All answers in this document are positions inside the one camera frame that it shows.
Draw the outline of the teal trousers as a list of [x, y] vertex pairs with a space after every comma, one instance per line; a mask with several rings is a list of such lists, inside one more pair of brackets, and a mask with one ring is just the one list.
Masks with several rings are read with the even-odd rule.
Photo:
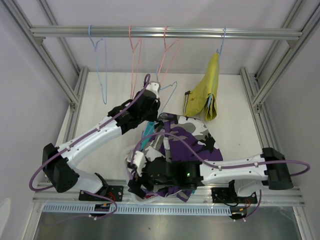
[[[142, 138], [146, 138], [147, 136], [149, 136], [150, 134], [152, 134], [155, 130], [155, 122], [148, 122], [143, 133], [142, 133]], [[142, 141], [142, 143], [140, 144], [140, 150], [142, 151], [147, 143], [149, 142], [150, 138], [146, 138], [145, 140]]]

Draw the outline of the purple grey camouflage trousers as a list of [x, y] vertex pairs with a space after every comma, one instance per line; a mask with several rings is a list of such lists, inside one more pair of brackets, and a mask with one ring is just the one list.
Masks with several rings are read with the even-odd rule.
[[[147, 138], [150, 140], [145, 148], [140, 150], [142, 141]], [[221, 162], [223, 160], [216, 140], [201, 120], [165, 112], [161, 113], [155, 121], [154, 132], [142, 138], [134, 147], [133, 152], [136, 151], [144, 155], [161, 155], [169, 162], [193, 160]], [[170, 196], [187, 202], [194, 191], [184, 190]]]

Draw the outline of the pink wire hanger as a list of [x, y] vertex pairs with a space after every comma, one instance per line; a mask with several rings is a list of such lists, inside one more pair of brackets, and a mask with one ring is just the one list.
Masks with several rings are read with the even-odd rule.
[[[139, 38], [136, 43], [133, 42], [133, 36], [132, 36], [132, 26], [129, 26], [128, 36], [130, 41], [130, 47], [132, 52], [132, 59], [131, 59], [131, 83], [130, 83], [130, 97], [133, 99], [135, 96], [135, 90], [136, 90], [136, 84], [138, 79], [138, 73], [140, 68], [140, 62], [141, 62], [141, 50], [142, 50], [142, 42], [143, 39]], [[138, 54], [137, 54], [137, 65], [135, 68], [135, 59], [136, 59], [136, 50], [138, 48]]]

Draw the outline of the light blue wire hanger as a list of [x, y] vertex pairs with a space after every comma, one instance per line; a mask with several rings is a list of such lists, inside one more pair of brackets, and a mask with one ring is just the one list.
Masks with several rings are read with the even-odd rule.
[[[94, 40], [93, 38], [93, 26], [89, 25], [88, 27], [88, 36], [90, 39], [90, 42], [92, 44], [93, 52], [94, 52], [94, 64], [95, 64], [95, 70], [98, 78], [98, 82], [101, 89], [101, 96], [102, 101], [106, 105], [108, 103], [108, 45], [107, 45], [107, 39], [106, 38], [99, 38], [98, 40]], [[104, 79], [102, 78], [102, 62], [101, 62], [101, 49], [99, 48], [100, 45], [103, 45], [103, 53], [104, 53], [104, 67], [105, 67], [105, 73], [104, 73]]]

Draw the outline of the white plastic basket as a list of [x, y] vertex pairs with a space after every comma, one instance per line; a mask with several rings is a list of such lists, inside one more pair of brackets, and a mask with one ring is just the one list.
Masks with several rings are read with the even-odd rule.
[[[121, 153], [121, 157], [124, 160], [124, 170], [123, 171], [125, 173], [125, 181], [126, 181], [127, 184], [129, 183], [129, 180], [131, 179], [131, 173], [127, 168], [126, 158], [127, 158], [128, 154], [131, 151], [133, 151], [134, 147], [135, 147], [134, 145], [130, 145], [130, 146], [126, 147]], [[129, 194], [131, 196], [132, 201], [137, 205], [151, 204], [151, 203], [155, 203], [156, 201], [161, 199], [161, 197], [159, 195], [155, 194], [155, 193], [151, 193], [151, 194], [155, 194], [157, 196], [153, 197], [153, 198], [149, 198], [149, 199], [146, 199], [146, 198], [142, 199], [142, 198], [138, 197], [137, 195], [135, 195], [134, 193], [131, 193], [131, 192]]]

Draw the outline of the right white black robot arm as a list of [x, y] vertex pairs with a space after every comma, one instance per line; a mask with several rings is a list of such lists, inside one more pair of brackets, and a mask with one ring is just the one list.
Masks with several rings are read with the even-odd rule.
[[167, 161], [163, 155], [134, 154], [127, 163], [129, 191], [145, 202], [149, 194], [174, 195], [198, 187], [227, 181], [228, 198], [240, 202], [253, 192], [267, 186], [270, 190], [289, 190], [293, 182], [282, 153], [263, 148], [261, 154], [235, 161]]

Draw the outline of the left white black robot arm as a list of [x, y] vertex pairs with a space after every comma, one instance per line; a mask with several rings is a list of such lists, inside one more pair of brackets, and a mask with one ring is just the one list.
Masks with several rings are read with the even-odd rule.
[[159, 94], [154, 90], [139, 91], [134, 99], [114, 107], [101, 122], [86, 133], [59, 147], [48, 144], [43, 149], [43, 172], [58, 193], [72, 188], [89, 192], [96, 200], [107, 197], [109, 185], [98, 173], [87, 173], [78, 164], [103, 144], [135, 129], [144, 121], [157, 119]]

